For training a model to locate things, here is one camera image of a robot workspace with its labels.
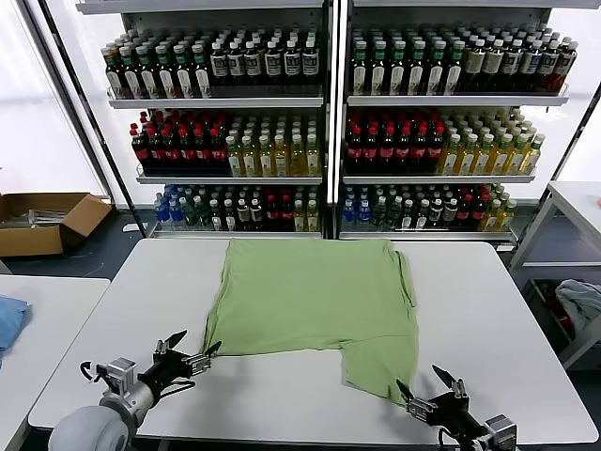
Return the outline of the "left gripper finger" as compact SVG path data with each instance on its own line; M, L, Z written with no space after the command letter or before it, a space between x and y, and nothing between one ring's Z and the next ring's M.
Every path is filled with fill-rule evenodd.
M191 374L201 374L210 369L211 358L219 350L222 341L211 345L205 351L182 359L182 363L190 369Z
M187 334L186 330L170 335L165 340L159 340L156 347L157 353L166 353L172 350Z

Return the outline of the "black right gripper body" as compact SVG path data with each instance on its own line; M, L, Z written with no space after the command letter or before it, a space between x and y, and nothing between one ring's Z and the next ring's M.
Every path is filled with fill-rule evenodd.
M445 393L431 398L432 411L426 415L426 424L446 428L453 435L484 435L485 427L469 412L469 399Z

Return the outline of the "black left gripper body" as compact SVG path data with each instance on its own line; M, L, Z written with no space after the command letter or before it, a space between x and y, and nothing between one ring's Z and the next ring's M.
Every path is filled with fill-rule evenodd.
M184 362L188 356L176 350L153 354L153 365L145 372L138 374L138 381L144 383L153 396L162 392L177 379L189 379L191 368Z

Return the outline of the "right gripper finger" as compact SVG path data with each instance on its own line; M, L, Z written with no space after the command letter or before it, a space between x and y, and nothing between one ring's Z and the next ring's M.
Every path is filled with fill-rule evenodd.
M428 416L432 412L432 404L426 400L415 397L402 381L396 380L396 385L400 391L401 397L405 401L407 413L411 416Z
M459 378L456 379L452 376L447 370L437 366L432 365L432 369L438 378L443 382L447 391L441 395L438 395L437 398L454 398L454 399L468 399L469 396L466 391L464 381Z

